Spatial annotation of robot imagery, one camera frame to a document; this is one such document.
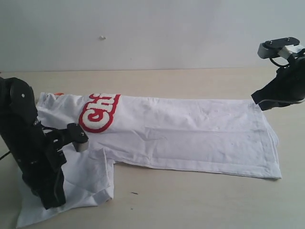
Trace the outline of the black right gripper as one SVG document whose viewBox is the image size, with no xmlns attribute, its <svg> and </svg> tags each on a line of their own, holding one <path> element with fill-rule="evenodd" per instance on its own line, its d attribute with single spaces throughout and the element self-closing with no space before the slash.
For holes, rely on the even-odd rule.
<svg viewBox="0 0 305 229">
<path fill-rule="evenodd" d="M 269 60 L 278 67 L 276 77 L 274 82 L 251 95 L 254 103 L 262 111 L 302 103 L 305 99 L 305 51 L 289 56 L 285 65 L 273 58 Z"/>
</svg>

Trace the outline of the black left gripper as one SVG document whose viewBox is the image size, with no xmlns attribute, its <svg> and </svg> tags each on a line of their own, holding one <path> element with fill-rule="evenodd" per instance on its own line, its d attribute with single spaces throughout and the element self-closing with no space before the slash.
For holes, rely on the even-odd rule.
<svg viewBox="0 0 305 229">
<path fill-rule="evenodd" d="M 40 198 L 45 209 L 57 208 L 66 203 L 63 188 L 62 165 L 67 160 L 62 148 L 71 143 L 67 128 L 38 126 L 34 136 L 35 152 L 29 162 L 29 170 L 23 172 L 23 181 Z"/>
</svg>

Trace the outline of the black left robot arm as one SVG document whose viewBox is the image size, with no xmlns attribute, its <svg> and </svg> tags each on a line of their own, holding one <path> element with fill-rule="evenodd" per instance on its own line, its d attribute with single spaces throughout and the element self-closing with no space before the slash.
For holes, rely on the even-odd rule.
<svg viewBox="0 0 305 229">
<path fill-rule="evenodd" d="M 22 180 L 45 209 L 66 203 L 62 148 L 71 143 L 67 129 L 44 126 L 37 119 L 33 89 L 16 77 L 0 80 L 0 136 L 22 172 Z"/>
</svg>

